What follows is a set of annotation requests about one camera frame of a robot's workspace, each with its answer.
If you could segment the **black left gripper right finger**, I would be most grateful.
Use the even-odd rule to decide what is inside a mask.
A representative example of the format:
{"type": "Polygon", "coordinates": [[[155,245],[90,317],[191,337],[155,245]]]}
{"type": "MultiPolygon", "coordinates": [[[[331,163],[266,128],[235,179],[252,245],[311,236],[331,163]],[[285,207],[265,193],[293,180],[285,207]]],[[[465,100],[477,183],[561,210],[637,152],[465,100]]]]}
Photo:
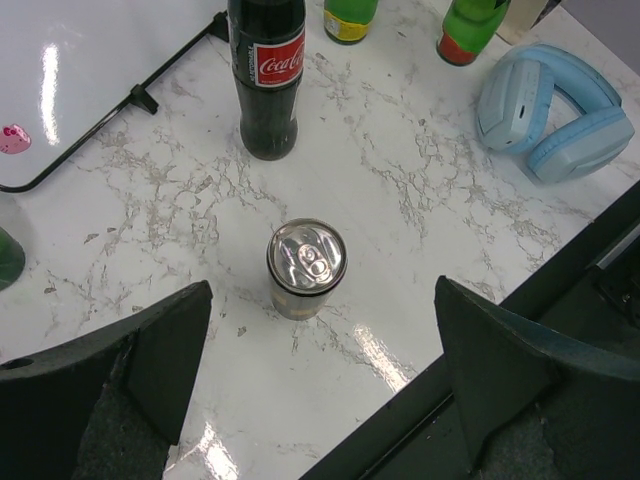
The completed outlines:
{"type": "Polygon", "coordinates": [[[437,326],[469,466],[532,405],[567,479],[639,476],[639,362],[504,309],[445,276],[437,326]]]}

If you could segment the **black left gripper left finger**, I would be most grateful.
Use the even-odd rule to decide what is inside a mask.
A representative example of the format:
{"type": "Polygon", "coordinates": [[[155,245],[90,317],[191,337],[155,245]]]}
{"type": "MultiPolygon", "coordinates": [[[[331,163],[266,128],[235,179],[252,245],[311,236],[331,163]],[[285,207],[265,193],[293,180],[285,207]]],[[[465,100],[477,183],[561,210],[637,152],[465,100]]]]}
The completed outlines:
{"type": "Polygon", "coordinates": [[[188,411],[212,298],[208,282],[196,282],[2,364],[2,478],[162,478],[188,411]]]}

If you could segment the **green bottle red label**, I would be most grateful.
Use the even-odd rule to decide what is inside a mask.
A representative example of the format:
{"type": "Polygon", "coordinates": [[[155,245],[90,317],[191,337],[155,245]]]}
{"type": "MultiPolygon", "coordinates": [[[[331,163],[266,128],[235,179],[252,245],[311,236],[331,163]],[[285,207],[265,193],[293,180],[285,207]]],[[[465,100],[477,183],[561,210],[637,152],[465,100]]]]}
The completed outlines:
{"type": "Polygon", "coordinates": [[[454,0],[442,24],[440,57],[454,66],[473,63],[501,25],[509,0],[454,0]]]}

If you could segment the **green bottle yellow label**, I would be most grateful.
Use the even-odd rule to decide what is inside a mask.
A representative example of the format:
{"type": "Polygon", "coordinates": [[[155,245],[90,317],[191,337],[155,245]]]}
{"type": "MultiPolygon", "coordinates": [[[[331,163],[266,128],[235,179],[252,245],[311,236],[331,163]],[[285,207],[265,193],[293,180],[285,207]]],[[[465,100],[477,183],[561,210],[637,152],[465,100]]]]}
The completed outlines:
{"type": "Polygon", "coordinates": [[[356,44],[367,36],[377,6],[377,0],[325,0],[324,30],[337,43],[356,44]]]}

